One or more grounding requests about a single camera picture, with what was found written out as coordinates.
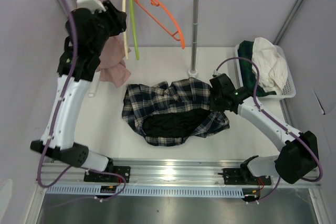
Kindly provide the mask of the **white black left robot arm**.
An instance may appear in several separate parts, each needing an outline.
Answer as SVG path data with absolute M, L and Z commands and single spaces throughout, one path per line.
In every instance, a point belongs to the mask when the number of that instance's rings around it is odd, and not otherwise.
M 80 108 L 100 55 L 110 37 L 126 30 L 126 13 L 105 0 L 104 10 L 90 11 L 79 7 L 71 11 L 65 28 L 64 52 L 57 68 L 57 95 L 53 113 L 42 137 L 30 144 L 30 149 L 76 168 L 96 170 L 95 175 L 108 182 L 114 176 L 112 159 L 91 151 L 74 140 Z

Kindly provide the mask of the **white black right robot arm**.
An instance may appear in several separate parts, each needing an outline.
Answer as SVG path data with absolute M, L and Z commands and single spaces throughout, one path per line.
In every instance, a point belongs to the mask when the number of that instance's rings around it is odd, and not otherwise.
M 259 129 L 277 148 L 276 156 L 254 156 L 244 161 L 240 179 L 251 184 L 260 176 L 279 176 L 294 184 L 319 166 L 316 136 L 281 122 L 268 112 L 252 92 L 235 88 L 226 74 L 210 80 L 210 109 L 213 112 L 233 112 Z

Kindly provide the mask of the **pink pleated skirt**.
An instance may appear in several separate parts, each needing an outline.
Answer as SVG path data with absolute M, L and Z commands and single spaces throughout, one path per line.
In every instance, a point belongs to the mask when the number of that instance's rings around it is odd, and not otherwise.
M 121 38 L 127 30 L 127 14 L 114 7 L 110 0 L 103 1 L 104 7 L 107 11 L 111 11 L 117 18 L 117 24 L 121 28 L 117 30 L 118 34 L 110 37 L 102 50 L 100 55 L 100 65 L 97 67 L 96 72 L 100 72 L 100 81 L 112 82 L 116 88 L 121 87 L 131 76 L 131 72 L 126 68 L 125 57 L 126 51 L 124 47 L 125 39 Z

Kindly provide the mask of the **cream plastic hanger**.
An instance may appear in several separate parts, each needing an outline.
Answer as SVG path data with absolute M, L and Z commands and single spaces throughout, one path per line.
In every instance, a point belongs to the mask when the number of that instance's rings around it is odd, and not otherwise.
M 126 8 L 126 3 L 127 0 L 122 0 L 122 11 L 127 12 Z M 129 59 L 129 41 L 128 41 L 128 31 L 127 29 L 123 32 L 123 46 L 124 46 L 124 54 L 125 54 L 125 59 Z

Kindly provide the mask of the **plaid green white skirt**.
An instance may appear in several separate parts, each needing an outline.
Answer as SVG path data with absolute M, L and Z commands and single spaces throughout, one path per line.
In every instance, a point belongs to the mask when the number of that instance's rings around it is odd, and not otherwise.
M 122 118 L 152 146 L 182 145 L 191 136 L 206 138 L 230 128 L 225 113 L 210 109 L 210 96 L 211 86 L 196 78 L 128 84 Z

